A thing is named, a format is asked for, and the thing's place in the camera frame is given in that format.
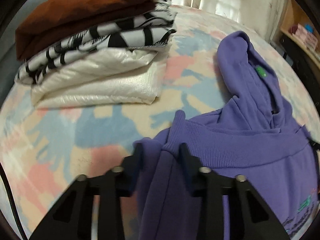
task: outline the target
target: bed cover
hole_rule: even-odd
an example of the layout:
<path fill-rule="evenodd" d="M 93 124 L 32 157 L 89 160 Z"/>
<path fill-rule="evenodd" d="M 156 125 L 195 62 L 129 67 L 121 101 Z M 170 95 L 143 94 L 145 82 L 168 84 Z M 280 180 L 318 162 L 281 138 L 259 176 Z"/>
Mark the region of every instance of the bed cover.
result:
<path fill-rule="evenodd" d="M 231 98 L 216 59 L 220 41 L 243 30 L 273 67 L 293 115 L 320 141 L 320 121 L 306 89 L 286 61 L 254 30 L 201 10 L 173 6 L 178 32 L 172 38 L 163 92 L 152 105 L 124 104 L 35 110 L 30 88 L 15 85 L 0 114 L 0 162 L 29 237 L 78 174 L 102 175 L 131 154 L 132 143 L 170 126 L 174 113 L 186 118 L 219 109 Z M 0 184 L 0 209 L 18 233 Z M 122 199 L 127 240 L 138 239 L 135 198 Z M 97 208 L 93 227 L 96 227 Z"/>

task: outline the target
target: white satin fabric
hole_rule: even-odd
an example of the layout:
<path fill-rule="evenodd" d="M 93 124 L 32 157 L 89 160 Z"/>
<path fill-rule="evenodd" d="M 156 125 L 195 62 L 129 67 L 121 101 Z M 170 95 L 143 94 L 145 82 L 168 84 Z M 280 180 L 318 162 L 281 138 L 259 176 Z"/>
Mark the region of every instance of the white satin fabric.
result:
<path fill-rule="evenodd" d="M 31 102 L 37 108 L 151 104 L 161 93 L 169 49 L 102 49 L 48 74 L 32 87 Z"/>

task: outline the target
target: black and white striped cloth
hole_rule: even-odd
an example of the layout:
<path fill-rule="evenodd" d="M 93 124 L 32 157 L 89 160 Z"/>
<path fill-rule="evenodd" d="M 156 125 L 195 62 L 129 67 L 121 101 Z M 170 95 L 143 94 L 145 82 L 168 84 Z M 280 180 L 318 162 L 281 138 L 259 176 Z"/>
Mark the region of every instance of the black and white striped cloth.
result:
<path fill-rule="evenodd" d="M 156 0 L 155 10 L 132 18 L 103 23 L 65 38 L 24 63 L 17 83 L 40 84 L 50 71 L 106 47 L 161 50 L 176 30 L 171 0 Z"/>

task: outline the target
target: folded clothing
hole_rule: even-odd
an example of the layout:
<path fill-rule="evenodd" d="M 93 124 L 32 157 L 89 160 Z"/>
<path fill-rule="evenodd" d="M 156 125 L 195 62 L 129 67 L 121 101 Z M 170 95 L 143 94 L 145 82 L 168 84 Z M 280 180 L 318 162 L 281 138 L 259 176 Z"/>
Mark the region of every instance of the folded clothing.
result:
<path fill-rule="evenodd" d="M 104 21 L 139 15 L 152 10 L 154 6 L 153 0 L 48 0 L 17 28 L 17 58 L 25 60 L 78 31 Z M 101 14 L 106 14 L 105 19 L 102 20 Z"/>
<path fill-rule="evenodd" d="M 31 102 L 37 108 L 151 104 L 161 93 L 169 48 L 99 50 L 50 73 L 41 85 L 32 87 Z"/>
<path fill-rule="evenodd" d="M 158 0 L 156 9 L 151 12 L 96 25 L 65 38 L 24 63 L 16 81 L 39 84 L 50 70 L 70 64 L 104 47 L 160 50 L 176 31 L 174 28 L 150 26 L 172 26 L 176 13 L 169 9 L 170 5 L 171 0 Z"/>
<path fill-rule="evenodd" d="M 75 62 L 93 51 L 108 47 L 160 51 L 167 45 L 170 35 L 175 32 L 176 30 L 173 28 L 145 27 L 102 36 L 78 46 L 76 50 L 63 53 L 47 65 L 40 65 L 36 68 L 31 68 L 28 63 L 22 65 L 15 81 L 23 84 L 40 84 L 43 78 L 52 70 Z"/>

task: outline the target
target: bolt head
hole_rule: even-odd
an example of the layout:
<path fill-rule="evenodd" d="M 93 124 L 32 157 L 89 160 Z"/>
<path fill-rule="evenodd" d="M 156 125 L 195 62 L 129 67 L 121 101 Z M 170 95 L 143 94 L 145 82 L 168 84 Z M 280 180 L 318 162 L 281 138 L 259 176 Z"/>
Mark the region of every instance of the bolt head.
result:
<path fill-rule="evenodd" d="M 244 182 L 244 181 L 247 180 L 247 178 L 244 175 L 237 175 L 236 176 L 236 180 L 239 181 L 239 182 Z"/>
<path fill-rule="evenodd" d="M 208 167 L 201 167 L 201 168 L 199 168 L 199 171 L 200 171 L 201 173 L 210 173 L 210 172 L 211 172 L 211 169 L 208 168 Z"/>
<path fill-rule="evenodd" d="M 87 179 L 87 176 L 84 174 L 81 174 L 77 177 L 77 181 L 85 181 Z"/>
<path fill-rule="evenodd" d="M 115 166 L 115 167 L 112 168 L 112 172 L 113 173 L 121 173 L 123 171 L 124 171 L 124 168 L 121 167 L 121 166 Z"/>

